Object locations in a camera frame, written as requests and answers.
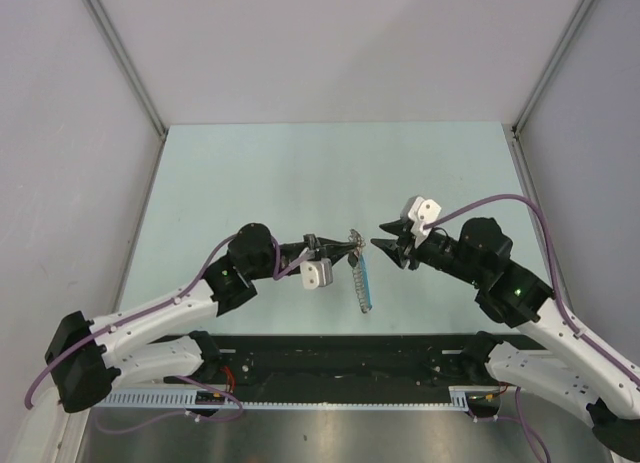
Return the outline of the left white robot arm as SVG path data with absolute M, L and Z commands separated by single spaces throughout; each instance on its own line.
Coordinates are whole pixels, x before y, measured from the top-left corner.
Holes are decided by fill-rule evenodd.
M 249 223 L 212 250 L 191 282 L 168 295 L 100 317 L 80 311 L 65 316 L 45 352 L 45 369 L 24 397 L 27 409 L 37 409 L 34 393 L 50 377 L 59 406 L 42 423 L 33 417 L 22 423 L 9 461 L 54 461 L 61 414 L 88 410 L 118 387 L 166 377 L 188 384 L 214 380 L 222 369 L 221 354 L 208 332 L 194 330 L 171 342 L 162 337 L 239 308 L 256 296 L 257 280 L 298 275 L 309 290 L 326 287 L 334 265 L 353 260 L 357 252 L 355 240 L 314 234 L 279 244 L 267 226 Z

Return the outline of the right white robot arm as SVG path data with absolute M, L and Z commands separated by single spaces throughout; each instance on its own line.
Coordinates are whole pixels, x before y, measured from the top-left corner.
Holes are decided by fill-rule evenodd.
M 584 422 L 611 452 L 639 459 L 639 366 L 625 358 L 567 310 L 555 291 L 511 258 L 512 240 L 493 218 L 472 218 L 459 238 L 426 224 L 383 225 L 390 238 L 372 244 L 398 267 L 428 265 L 472 285 L 475 301 L 494 322 L 543 346 L 557 368 L 527 357 L 511 344 L 478 334 L 480 347 L 461 359 L 473 384 L 508 382 L 561 407 Z

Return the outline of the blue key cover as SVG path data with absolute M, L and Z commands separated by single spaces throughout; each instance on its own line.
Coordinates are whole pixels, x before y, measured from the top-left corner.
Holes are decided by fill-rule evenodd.
M 360 286 L 359 286 L 359 305 L 361 312 L 366 314 L 369 313 L 373 308 L 372 296 L 369 284 L 368 270 L 366 265 L 366 259 L 364 255 L 360 256 L 359 259 L 359 269 L 360 269 Z

